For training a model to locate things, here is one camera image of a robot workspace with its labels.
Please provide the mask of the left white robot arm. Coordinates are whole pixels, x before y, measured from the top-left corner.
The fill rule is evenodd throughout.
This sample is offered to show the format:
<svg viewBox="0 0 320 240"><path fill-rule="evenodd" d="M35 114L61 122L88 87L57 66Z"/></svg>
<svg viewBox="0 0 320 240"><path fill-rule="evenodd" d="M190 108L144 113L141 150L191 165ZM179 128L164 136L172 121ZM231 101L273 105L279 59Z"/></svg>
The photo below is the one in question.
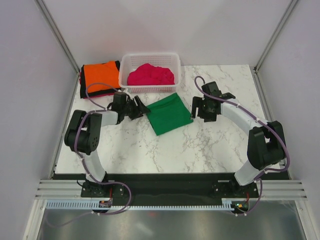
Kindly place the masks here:
<svg viewBox="0 0 320 240"><path fill-rule="evenodd" d="M131 120L150 113L138 96L130 97L125 92L116 92L107 107L98 110L75 110L71 116L64 144L81 160L86 179L93 183L92 191L99 197L106 196L110 185L104 181L107 172L98 155L101 129L120 124L125 117Z"/></svg>

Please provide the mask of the green t shirt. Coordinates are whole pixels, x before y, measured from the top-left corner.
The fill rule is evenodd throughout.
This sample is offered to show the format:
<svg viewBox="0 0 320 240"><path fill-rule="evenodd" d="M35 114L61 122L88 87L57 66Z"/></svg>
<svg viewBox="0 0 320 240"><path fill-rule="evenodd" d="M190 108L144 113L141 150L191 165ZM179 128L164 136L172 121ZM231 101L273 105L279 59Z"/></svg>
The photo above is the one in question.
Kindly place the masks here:
<svg viewBox="0 0 320 240"><path fill-rule="evenodd" d="M147 118L157 136L193 123L191 113L177 93L147 106Z"/></svg>

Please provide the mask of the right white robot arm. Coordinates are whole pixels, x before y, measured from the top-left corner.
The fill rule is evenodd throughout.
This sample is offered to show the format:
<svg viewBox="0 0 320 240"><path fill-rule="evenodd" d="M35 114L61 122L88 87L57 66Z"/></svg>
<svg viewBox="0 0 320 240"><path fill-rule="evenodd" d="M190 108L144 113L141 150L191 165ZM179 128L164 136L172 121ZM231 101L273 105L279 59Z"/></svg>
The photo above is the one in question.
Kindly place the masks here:
<svg viewBox="0 0 320 240"><path fill-rule="evenodd" d="M248 136L247 161L234 173L229 184L230 193L240 197L247 191L247 185L289 158L283 126L278 121L258 118L243 107L233 94L222 93L214 81L205 82L197 89L203 97L193 97L191 119L199 117L206 123L215 122L222 115Z"/></svg>

